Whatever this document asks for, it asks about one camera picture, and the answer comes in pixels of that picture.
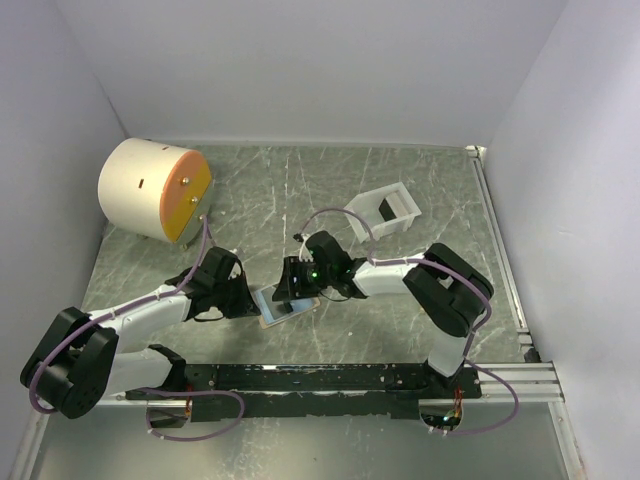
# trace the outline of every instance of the small white container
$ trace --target small white container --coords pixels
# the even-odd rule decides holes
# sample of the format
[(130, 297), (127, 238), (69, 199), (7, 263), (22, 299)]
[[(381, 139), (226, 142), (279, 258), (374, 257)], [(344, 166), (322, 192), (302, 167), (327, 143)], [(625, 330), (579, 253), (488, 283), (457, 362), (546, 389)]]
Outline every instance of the small white container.
[[(380, 206), (385, 200), (396, 217), (392, 220), (385, 220), (380, 212)], [(376, 240), (390, 233), (406, 232), (413, 223), (413, 219), (422, 215), (402, 182), (360, 193), (345, 208), (358, 214), (369, 224)], [(351, 215), (347, 215), (347, 218), (358, 241), (362, 243), (368, 240), (369, 234), (360, 222)]]

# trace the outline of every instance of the purple cable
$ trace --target purple cable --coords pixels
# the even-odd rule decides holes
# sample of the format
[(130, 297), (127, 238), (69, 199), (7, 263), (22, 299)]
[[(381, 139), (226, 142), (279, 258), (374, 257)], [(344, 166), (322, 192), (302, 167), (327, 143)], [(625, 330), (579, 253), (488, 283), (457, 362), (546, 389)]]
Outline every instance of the purple cable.
[(221, 428), (220, 430), (216, 430), (213, 433), (208, 433), (207, 435), (201, 435), (199, 437), (174, 437), (173, 435), (163, 435), (158, 432), (155, 428), (151, 426), (151, 415), (149, 410), (147, 410), (146, 421), (147, 428), (149, 429), (149, 433), (154, 437), (160, 438), (161, 440), (169, 440), (171, 442), (199, 442), (201, 440), (209, 440), (210, 438), (219, 437), (220, 435), (227, 433), (233, 427), (240, 423), (242, 420), (242, 416), (244, 415), (245, 404), (244, 400), (240, 395), (235, 392), (230, 392), (227, 390), (200, 390), (197, 392), (165, 392), (164, 390), (158, 390), (156, 388), (139, 388), (139, 392), (150, 393), (152, 395), (160, 395), (162, 397), (204, 397), (209, 395), (223, 395), (226, 397), (235, 398), (240, 404), (240, 411), (238, 412), (238, 416), (226, 427)]
[(491, 309), (491, 304), (489, 303), (489, 299), (473, 283), (471, 283), (469, 280), (464, 278), (458, 272), (456, 272), (454, 270), (451, 270), (450, 268), (445, 267), (444, 265), (440, 265), (437, 262), (433, 262), (431, 260), (425, 260), (424, 258), (376, 260), (375, 258), (373, 258), (373, 254), (376, 251), (376, 244), (375, 244), (376, 240), (375, 240), (375, 237), (373, 236), (373, 231), (371, 230), (371, 227), (366, 222), (366, 220), (364, 218), (362, 218), (360, 215), (358, 215), (357, 213), (352, 212), (350, 210), (347, 210), (345, 208), (327, 207), (327, 208), (322, 208), (322, 209), (316, 211), (313, 215), (311, 215), (309, 217), (309, 219), (302, 226), (302, 228), (300, 229), (300, 233), (302, 233), (304, 231), (304, 229), (309, 226), (309, 223), (311, 222), (311, 220), (314, 217), (320, 215), (321, 213), (325, 213), (325, 212), (344, 213), (345, 215), (352, 216), (353, 218), (355, 218), (356, 220), (358, 220), (360, 222), (360, 224), (363, 226), (363, 228), (367, 231), (367, 234), (369, 235), (369, 239), (371, 240), (371, 246), (369, 247), (369, 250), (367, 251), (367, 260), (369, 261), (369, 263), (371, 263), (371, 265), (373, 265), (373, 266), (381, 266), (381, 267), (390, 266), (390, 265), (404, 265), (405, 263), (426, 265), (427, 267), (431, 267), (431, 268), (435, 268), (436, 270), (440, 270), (441, 272), (444, 272), (447, 275), (451, 276), (452, 278), (456, 279), (457, 281), (462, 283), (465, 287), (467, 287), (469, 290), (471, 290), (471, 292), (476, 297), (478, 297), (478, 299), (480, 299), (480, 301), (482, 302), (482, 305), (485, 308), (485, 315), (484, 315), (484, 317), (482, 317), (482, 319), (480, 321), (478, 321), (476, 324), (473, 325), (473, 327), (471, 327), (471, 331), (469, 332), (469, 338), (467, 339), (467, 343), (465, 344), (462, 356), (464, 357), (464, 361), (467, 364), (469, 364), (472, 368), (476, 369), (479, 372), (486, 373), (487, 375), (489, 375), (490, 377), (496, 379), (498, 382), (500, 382), (502, 385), (504, 385), (507, 390), (509, 390), (509, 393), (511, 393), (511, 396), (513, 397), (513, 402), (514, 402), (513, 410), (511, 411), (511, 413), (507, 417), (503, 418), (499, 422), (494, 423), (493, 425), (489, 425), (487, 427), (482, 427), (482, 428), (476, 428), (476, 429), (473, 429), (473, 430), (463, 430), (461, 432), (454, 431), (454, 432), (449, 433), (449, 435), (463, 436), (463, 435), (476, 435), (476, 434), (479, 434), (479, 433), (485, 433), (485, 432), (489, 432), (491, 430), (495, 430), (496, 428), (502, 427), (503, 425), (506, 425), (511, 420), (513, 420), (516, 417), (516, 415), (518, 415), (518, 412), (520, 411), (520, 400), (518, 399), (518, 394), (516, 393), (516, 391), (513, 389), (513, 387), (511, 385), (509, 385), (505, 380), (500, 378), (498, 375), (496, 375), (493, 372), (490, 372), (489, 370), (487, 370), (485, 368), (480, 367), (479, 365), (475, 364), (474, 362), (472, 362), (471, 360), (469, 360), (467, 358), (467, 354), (469, 353), (469, 350), (471, 349), (471, 344), (473, 343), (473, 339), (475, 337), (476, 332), (478, 331), (478, 329), (480, 327), (482, 327), (485, 323), (487, 323), (489, 321), (489, 318), (491, 318), (491, 314), (492, 314), (493, 310)]
[[(210, 236), (211, 234), (209, 233), (209, 221), (206, 215), (202, 216), (202, 223), (203, 223), (203, 228), (202, 228), (202, 242), (200, 244), (200, 252), (198, 253), (198, 258), (196, 259), (195, 263), (193, 264), (193, 267), (191, 267), (191, 270), (189, 270), (189, 273), (187, 273), (187, 276), (184, 277), (184, 280), (182, 280), (182, 282), (180, 282), (180, 284), (175, 288), (175, 290), (171, 290), (170, 292), (164, 292), (161, 293), (159, 295), (159, 298), (166, 298), (166, 297), (170, 297), (172, 295), (177, 294), (178, 292), (180, 292), (184, 286), (189, 283), (189, 281), (191, 280), (191, 278), (193, 277), (193, 275), (196, 272), (196, 269), (198, 268), (198, 266), (200, 265), (200, 263), (202, 262), (202, 259), (204, 258), (204, 251), (205, 251), (205, 247), (207, 245), (207, 237)], [(46, 370), (46, 368), (51, 364), (51, 362), (53, 362), (53, 360), (62, 352), (64, 351), (69, 345), (71, 345), (71, 343), (78, 338), (80, 335), (82, 335), (84, 332), (86, 332), (87, 330), (89, 330), (91, 327), (93, 327), (94, 325), (98, 325), (102, 322), (105, 322), (107, 320), (110, 320), (112, 318), (114, 318), (115, 316), (118, 315), (122, 315), (123, 313), (126, 313), (134, 308), (137, 308), (141, 305), (145, 305), (153, 300), (158, 300), (158, 297), (156, 297), (156, 295), (147, 295), (146, 297), (142, 297), (142, 298), (138, 298), (137, 300), (134, 300), (130, 303), (127, 303), (126, 305), (123, 305), (120, 308), (115, 309), (113, 312), (109, 312), (109, 313), (105, 313), (104, 315), (100, 315), (97, 318), (92, 319), (91, 321), (89, 321), (88, 323), (84, 324), (82, 327), (80, 327), (78, 330), (76, 330), (75, 332), (73, 332), (71, 335), (69, 335), (67, 338), (65, 338), (62, 342), (60, 342), (60, 344), (53, 349), (53, 351), (47, 355), (47, 357), (40, 363), (40, 365), (38, 366), (38, 369), (36, 370), (36, 373), (33, 375), (33, 378), (31, 379), (31, 383), (29, 384), (29, 402), (31, 403), (31, 406), (38, 412), (42, 413), (42, 414), (51, 414), (54, 413), (56, 411), (55, 408), (45, 408), (42, 405), (40, 405), (40, 402), (38, 401), (38, 395), (36, 393), (36, 387), (38, 386), (38, 382), (40, 381), (40, 379), (42, 378), (42, 375), (44, 373), (44, 371)]]
[(509, 423), (511, 420), (516, 418), (516, 416), (518, 415), (518, 412), (520, 411), (520, 400), (518, 399), (518, 394), (513, 389), (513, 387), (511, 385), (509, 385), (509, 383), (507, 383), (506, 380), (500, 378), (499, 376), (497, 376), (492, 371), (487, 370), (486, 368), (482, 368), (480, 365), (477, 365), (477, 364), (473, 363), (468, 358), (465, 359), (465, 362), (468, 363), (471, 367), (473, 367), (476, 370), (478, 370), (479, 372), (482, 372), (482, 373), (485, 373), (485, 374), (489, 375), (490, 377), (494, 378), (495, 380), (500, 382), (502, 385), (504, 385), (504, 387), (507, 390), (509, 390), (509, 393), (511, 393), (511, 396), (513, 397), (513, 410), (511, 410), (511, 413), (509, 415), (504, 417), (502, 420), (497, 421), (493, 425), (489, 425), (489, 426), (486, 426), (486, 427), (480, 427), (480, 428), (474, 428), (474, 429), (471, 429), (471, 430), (462, 430), (462, 431), (454, 430), (454, 431), (448, 433), (447, 436), (462, 437), (462, 436), (465, 436), (465, 435), (478, 435), (480, 433), (490, 432), (491, 430), (495, 430), (495, 429), (500, 428), (500, 427), (506, 425), (507, 423)]

